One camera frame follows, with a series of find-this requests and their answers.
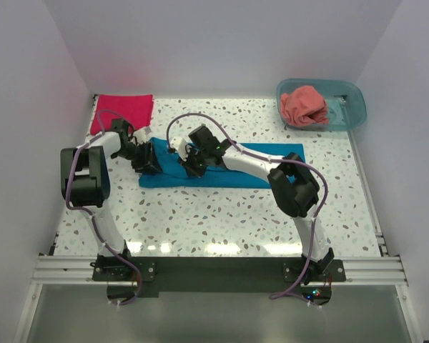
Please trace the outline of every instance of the terrazzo surface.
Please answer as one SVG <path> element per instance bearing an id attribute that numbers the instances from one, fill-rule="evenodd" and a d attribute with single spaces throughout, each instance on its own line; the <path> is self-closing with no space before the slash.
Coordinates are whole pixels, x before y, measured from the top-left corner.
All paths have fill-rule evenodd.
<path id="1" fill-rule="evenodd" d="M 346 132 L 286 128 L 273 99 L 155 99 L 152 135 L 164 138 L 179 114 L 213 116 L 239 142 L 301 143 L 307 163 L 329 184 L 320 218 L 339 257 L 379 257 L 374 224 Z M 222 138 L 206 119 L 178 121 L 170 136 L 184 136 L 200 124 Z M 107 161 L 111 211 L 118 230 L 137 256 L 297 256 L 302 246 L 292 220 L 268 189 L 178 187 L 141 189 L 138 174 L 123 159 Z M 63 210 L 55 255 L 95 256 L 97 245 L 79 212 Z"/>

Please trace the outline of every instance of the white enclosure wall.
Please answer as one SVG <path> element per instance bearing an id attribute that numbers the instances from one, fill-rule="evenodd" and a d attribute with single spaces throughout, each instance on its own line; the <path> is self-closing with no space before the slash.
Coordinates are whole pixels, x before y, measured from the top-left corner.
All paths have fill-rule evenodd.
<path id="1" fill-rule="evenodd" d="M 429 339 L 429 1 L 402 2 L 357 85 L 368 106 L 360 155 Z"/>
<path id="2" fill-rule="evenodd" d="M 89 102 L 44 3 L 0 0 L 0 343 L 54 238 L 59 150 L 81 138 Z"/>
<path id="3" fill-rule="evenodd" d="M 400 0 L 46 0 L 90 90 L 272 96 L 355 81 Z"/>

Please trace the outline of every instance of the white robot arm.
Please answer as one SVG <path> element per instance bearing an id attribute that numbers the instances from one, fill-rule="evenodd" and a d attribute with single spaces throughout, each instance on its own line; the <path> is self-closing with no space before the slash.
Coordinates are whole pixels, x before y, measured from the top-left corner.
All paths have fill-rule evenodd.
<path id="1" fill-rule="evenodd" d="M 313 218 L 318 201 L 317 182 L 306 168 L 272 162 L 278 159 L 301 161 L 298 155 L 270 156 L 248 149 L 241 144 L 234 147 L 227 140 L 219 142 L 203 125 L 191 132 L 189 137 L 193 145 L 188 144 L 181 137 L 175 137 L 170 141 L 170 148 L 178 152 L 179 163 L 186 169 L 188 175 L 202 177 L 207 167 L 220 166 L 244 172 L 268 182 L 278 207 L 292 217 L 297 227 L 302 242 L 302 254 L 307 256 L 310 253 L 311 260 L 316 263 L 321 262 L 322 268 L 330 263 L 333 259 L 332 248 L 322 230 L 320 219 Z M 288 177 L 294 177 L 295 182 L 291 182 Z M 310 252 L 313 220 L 316 221 L 315 238 Z"/>
<path id="2" fill-rule="evenodd" d="M 77 163 L 74 179 L 71 184 L 70 202 L 73 206 L 84 207 L 82 211 L 95 236 L 98 245 L 98 255 L 113 256 L 99 239 L 99 236 L 109 245 L 112 251 L 123 256 L 128 255 L 127 245 L 118 232 L 108 205 L 110 183 L 106 160 L 117 156 L 128 159 L 136 172 L 155 174 L 162 169 L 157 162 L 153 145 L 146 141 L 145 129 L 140 129 L 129 136 L 130 125 L 123 119 L 112 121 L 111 131 L 83 150 Z M 73 163 L 74 152 L 78 149 L 68 148 L 61 151 L 61 191 L 65 198 L 69 172 Z M 90 220 L 95 216 L 97 230 Z"/>

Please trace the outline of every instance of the teal cloth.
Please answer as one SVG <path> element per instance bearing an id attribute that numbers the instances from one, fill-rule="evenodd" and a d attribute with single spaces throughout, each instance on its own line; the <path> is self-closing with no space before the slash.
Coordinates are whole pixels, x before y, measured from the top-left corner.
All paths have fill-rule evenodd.
<path id="1" fill-rule="evenodd" d="M 143 188 L 166 187 L 223 187 L 223 188 L 255 188 L 269 189 L 270 185 L 257 177 L 238 171 L 209 167 L 203 177 L 189 177 L 186 170 L 178 164 L 178 154 L 167 152 L 167 142 L 152 138 L 157 161 L 163 173 L 156 175 L 142 174 L 138 180 Z M 294 152 L 305 161 L 301 144 L 262 144 L 242 143 L 243 146 L 270 155 L 287 156 Z"/>

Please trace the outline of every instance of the pink towel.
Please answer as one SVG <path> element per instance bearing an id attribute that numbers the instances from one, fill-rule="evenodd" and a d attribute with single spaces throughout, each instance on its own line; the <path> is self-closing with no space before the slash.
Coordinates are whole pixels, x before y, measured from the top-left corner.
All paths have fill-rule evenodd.
<path id="1" fill-rule="evenodd" d="M 327 104 L 313 86 L 302 86 L 291 94 L 281 94 L 281 116 L 293 126 L 329 124 Z"/>
<path id="2" fill-rule="evenodd" d="M 100 124 L 97 120 L 97 115 L 102 109 L 109 109 L 110 111 L 121 114 L 136 130 L 138 130 L 142 127 L 149 126 L 153 105 L 154 100 L 151 94 L 134 96 L 101 95 L 97 102 L 95 118 L 91 125 L 91 134 L 100 132 Z M 109 112 L 102 113 L 102 123 L 105 125 L 105 129 L 111 129 L 112 119 L 118 119 L 118 116 Z"/>

